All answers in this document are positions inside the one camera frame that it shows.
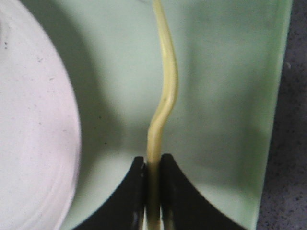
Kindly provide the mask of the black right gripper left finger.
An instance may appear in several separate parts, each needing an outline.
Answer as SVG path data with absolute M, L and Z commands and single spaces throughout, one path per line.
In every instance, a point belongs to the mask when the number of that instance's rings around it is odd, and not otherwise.
M 141 230 L 146 203 L 146 164 L 135 157 L 126 176 L 107 201 L 77 230 Z

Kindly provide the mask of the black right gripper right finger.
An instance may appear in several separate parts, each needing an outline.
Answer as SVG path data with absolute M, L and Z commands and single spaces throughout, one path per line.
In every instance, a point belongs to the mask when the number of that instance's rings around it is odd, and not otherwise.
M 165 230 L 242 229 L 199 193 L 171 154 L 160 161 L 160 200 Z

